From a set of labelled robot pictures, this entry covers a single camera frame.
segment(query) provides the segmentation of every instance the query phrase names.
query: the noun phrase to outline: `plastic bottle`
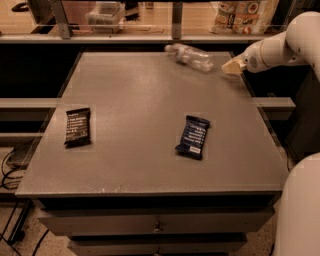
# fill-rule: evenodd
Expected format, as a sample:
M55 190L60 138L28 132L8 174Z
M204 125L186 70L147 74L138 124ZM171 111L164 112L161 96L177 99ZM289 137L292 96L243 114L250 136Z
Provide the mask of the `plastic bottle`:
M177 43L166 45L164 50L174 61L187 64L197 70L210 72L214 68L213 56L198 48Z

